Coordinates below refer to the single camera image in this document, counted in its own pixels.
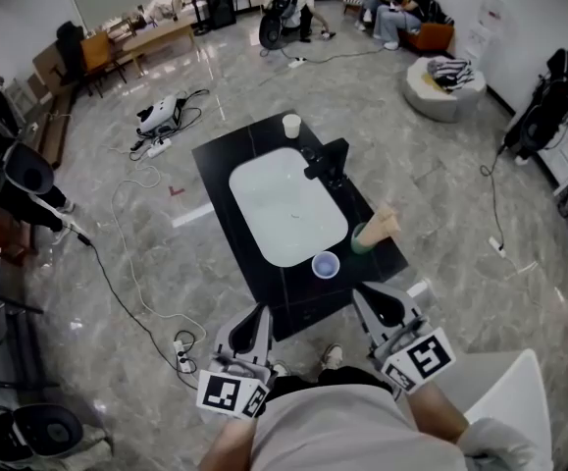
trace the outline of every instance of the white projector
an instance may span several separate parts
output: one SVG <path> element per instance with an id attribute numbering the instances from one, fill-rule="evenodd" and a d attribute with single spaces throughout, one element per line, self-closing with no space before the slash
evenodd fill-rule
<path id="1" fill-rule="evenodd" d="M 161 101 L 149 106 L 137 114 L 142 136 L 157 137 L 174 132 L 179 128 L 181 105 L 175 96 L 166 96 Z"/>

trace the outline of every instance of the green cup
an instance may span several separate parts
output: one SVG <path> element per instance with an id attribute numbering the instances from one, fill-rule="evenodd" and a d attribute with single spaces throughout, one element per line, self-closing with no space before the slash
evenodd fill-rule
<path id="1" fill-rule="evenodd" d="M 360 234 L 362 232 L 362 229 L 364 229 L 364 226 L 367 224 L 367 222 L 363 222 L 361 224 L 358 224 L 355 226 L 355 229 L 353 229 L 353 234 L 351 235 L 351 250 L 356 254 L 356 255 L 363 255 L 364 253 L 368 253 L 369 251 L 371 251 L 376 245 L 373 244 L 372 246 L 363 246 L 362 244 L 360 244 L 358 242 L 358 234 Z"/>

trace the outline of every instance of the wooden table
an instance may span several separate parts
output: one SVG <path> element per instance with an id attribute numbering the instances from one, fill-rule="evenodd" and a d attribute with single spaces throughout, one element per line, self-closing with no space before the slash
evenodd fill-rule
<path id="1" fill-rule="evenodd" d="M 157 49 L 162 45 L 166 45 L 184 35 L 189 36 L 192 45 L 198 49 L 198 45 L 196 45 L 196 41 L 194 40 L 191 22 L 188 18 L 181 18 L 178 21 L 172 21 L 171 23 L 166 23 L 138 33 L 137 36 L 125 42 L 123 51 L 130 53 L 135 67 L 139 70 L 139 75 L 142 76 L 144 73 L 139 66 L 137 56 L 151 49 Z"/>

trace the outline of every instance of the qr-like tag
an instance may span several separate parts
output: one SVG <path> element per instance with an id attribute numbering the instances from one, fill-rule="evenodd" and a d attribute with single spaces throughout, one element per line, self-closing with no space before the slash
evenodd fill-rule
<path id="1" fill-rule="evenodd" d="M 252 419 L 269 392 L 257 379 L 201 370 L 196 406 L 238 419 Z"/>
<path id="2" fill-rule="evenodd" d="M 382 373 L 407 393 L 413 393 L 455 360 L 447 336 L 442 328 L 436 328 L 390 356 Z"/>

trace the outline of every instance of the tiled floor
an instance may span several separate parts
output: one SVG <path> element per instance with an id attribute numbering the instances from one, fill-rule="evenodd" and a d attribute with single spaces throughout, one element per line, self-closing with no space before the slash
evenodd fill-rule
<path id="1" fill-rule="evenodd" d="M 338 35 L 331 42 L 293 44 L 290 56 L 325 59 L 380 47 L 343 17 L 336 2 L 321 4 Z M 489 164 L 508 115 L 490 98 L 455 125 L 415 113 L 400 84 L 416 56 L 380 52 L 333 59 L 290 70 L 281 52 L 260 57 L 259 15 L 152 54 L 147 74 L 115 78 L 105 97 L 83 95 L 73 111 L 57 184 L 77 204 L 125 304 L 172 352 L 181 318 L 162 320 L 139 303 L 110 203 L 120 180 L 153 183 L 151 170 L 135 171 L 127 149 L 135 141 L 135 114 L 168 94 L 210 89 L 194 99 L 203 117 L 173 138 L 152 164 L 158 186 L 121 185 L 116 213 L 125 231 L 144 299 L 162 314 L 185 312 L 202 323 L 207 341 L 194 349 L 205 366 L 218 327 L 252 299 L 214 214 L 177 229 L 172 220 L 208 202 L 190 150 L 226 132 L 294 108 L 324 142 L 345 137 L 346 171 L 369 201 L 389 202 L 399 213 L 397 239 L 414 270 L 426 278 L 436 302 L 434 324 L 466 351 L 533 348 L 546 384 L 555 444 L 568 441 L 568 223 L 559 217 L 552 188 L 535 164 L 516 168 L 506 156 L 495 172 L 499 215 L 515 269 L 488 245 L 497 236 L 491 185 L 480 175 Z M 184 192 L 171 196 L 169 186 Z M 40 254 L 26 271 L 29 303 L 46 310 L 40 327 L 48 368 L 67 394 L 92 407 L 113 435 L 116 457 L 103 469 L 193 469 L 220 422 L 199 413 L 194 395 L 155 353 L 147 336 L 119 307 L 90 249 L 73 235 L 57 247 L 39 235 Z M 348 362 L 365 364 L 367 340 L 351 309 L 275 344 L 273 355 L 309 370 L 331 341 L 343 342 Z M 564 449 L 556 453 L 560 463 Z"/>

